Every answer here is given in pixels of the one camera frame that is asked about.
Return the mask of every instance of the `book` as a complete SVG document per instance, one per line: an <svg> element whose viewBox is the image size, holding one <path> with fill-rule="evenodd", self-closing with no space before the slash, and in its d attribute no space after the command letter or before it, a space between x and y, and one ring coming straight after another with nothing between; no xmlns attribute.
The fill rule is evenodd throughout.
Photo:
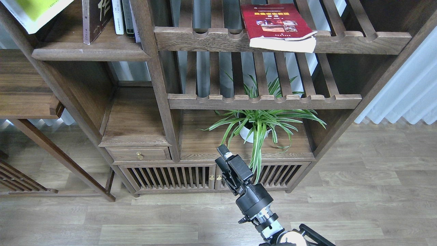
<svg viewBox="0 0 437 246"><path fill-rule="evenodd" d="M111 0L82 0L83 42L91 44L112 19Z"/></svg>
<svg viewBox="0 0 437 246"><path fill-rule="evenodd" d="M28 34L36 33L73 0L2 0Z"/></svg>
<svg viewBox="0 0 437 246"><path fill-rule="evenodd" d="M122 0L122 4L123 4L123 15L125 16L126 34L128 38L134 38L135 32L134 32L134 24L132 21L131 4L129 0Z"/></svg>
<svg viewBox="0 0 437 246"><path fill-rule="evenodd" d="M139 37L139 33L138 33L138 26L136 25L135 17L133 14L132 14L132 24L134 26L135 43L141 43L141 38Z"/></svg>
<svg viewBox="0 0 437 246"><path fill-rule="evenodd" d="M294 4L246 4L241 12L250 47L314 52L317 31L308 27Z"/></svg>
<svg viewBox="0 0 437 246"><path fill-rule="evenodd" d="M125 33L125 25L123 24L121 0L112 0L112 12L114 15L115 34L123 35Z"/></svg>

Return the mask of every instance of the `brass knob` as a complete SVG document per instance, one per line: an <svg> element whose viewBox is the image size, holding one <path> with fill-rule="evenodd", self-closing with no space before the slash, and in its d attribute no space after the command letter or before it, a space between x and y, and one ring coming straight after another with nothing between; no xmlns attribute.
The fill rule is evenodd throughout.
<svg viewBox="0 0 437 246"><path fill-rule="evenodd" d="M142 160L144 156L141 154L141 152L137 152L137 158L138 160Z"/></svg>

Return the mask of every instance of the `slatted shelf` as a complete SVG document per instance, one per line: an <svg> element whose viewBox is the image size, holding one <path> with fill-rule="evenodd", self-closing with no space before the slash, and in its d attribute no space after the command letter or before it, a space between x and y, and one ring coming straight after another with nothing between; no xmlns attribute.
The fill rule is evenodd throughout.
<svg viewBox="0 0 437 246"><path fill-rule="evenodd" d="M305 94L293 95L289 82L284 54L274 53L277 73L281 85L282 97L270 95L263 54L253 53L259 96L249 98L244 94L243 70L240 53L232 53L233 97L226 98L220 94L219 56L210 53L210 94L200 97L197 92L196 52L187 54L187 77L185 94L168 94L171 109L354 109L361 101L358 94L340 94L335 83L326 54L316 54L324 76L324 85L316 91L308 63L303 53L295 53Z"/></svg>
<svg viewBox="0 0 437 246"><path fill-rule="evenodd" d="M182 0L179 27L155 27L159 50L210 51L210 52L266 52L249 47L245 29L224 28L222 0L211 1L211 28L194 29L192 23L193 0ZM296 0L297 8L309 27L316 30L307 0ZM348 0L361 29L348 31L338 14L333 0L321 1L331 31L318 30L315 35L315 53L399 54L411 40L407 32L377 32L369 21L359 0Z"/></svg>
<svg viewBox="0 0 437 246"><path fill-rule="evenodd" d="M91 44L83 43L81 1L73 1L54 22L32 53L38 60L147 61L150 57L141 44L126 35L116 35L110 21Z"/></svg>

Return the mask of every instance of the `spider plant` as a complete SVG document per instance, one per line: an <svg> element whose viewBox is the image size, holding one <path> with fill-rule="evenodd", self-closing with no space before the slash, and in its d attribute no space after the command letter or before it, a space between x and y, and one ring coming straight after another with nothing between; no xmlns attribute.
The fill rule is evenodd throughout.
<svg viewBox="0 0 437 246"><path fill-rule="evenodd" d="M255 78L249 74L252 79L252 86L249 87L244 85L245 93L251 97L258 97L258 87ZM282 97L282 92L280 90L279 78L268 83L268 91L270 95L274 95L279 98ZM295 91L293 94L301 95L302 91ZM249 134L244 140L246 143L249 136L253 133L253 147L252 147L252 158L249 163L249 168L252 169L253 173L256 173L255 183L258 183L261 174L261 147L264 143L266 132L271 130L272 141L279 149L284 149L279 153L286 152L291 147L291 137L293 135L293 130L298 131L298 129L291 125L291 123L302 123L301 119L315 120L319 122L324 128L326 123L319 119L316 115L317 112L312 109L271 109L271 110L245 110L245 109L235 109L235 110L225 110L225 113L217 114L223 116L224 118L212 124L210 127L202 130L213 130L219 126L228 125L221 144L228 140L228 146L231 144L231 140L234 136L238 135L240 131L246 124L251 124L252 128L249 130ZM283 130L287 133L289 145L288 146L278 146L277 140L277 130Z"/></svg>

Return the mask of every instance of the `floorboard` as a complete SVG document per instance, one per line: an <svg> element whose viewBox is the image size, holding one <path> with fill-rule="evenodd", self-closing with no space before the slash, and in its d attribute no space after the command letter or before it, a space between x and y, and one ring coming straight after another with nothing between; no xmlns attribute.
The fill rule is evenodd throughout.
<svg viewBox="0 0 437 246"><path fill-rule="evenodd" d="M37 125L97 181L108 166L75 126ZM337 246L437 246L437 124L352 125L290 194L271 192L287 229L305 223ZM3 122L7 162L47 188L86 189ZM132 197L115 177L101 197L1 197L0 246L247 246L262 243L225 193Z"/></svg>

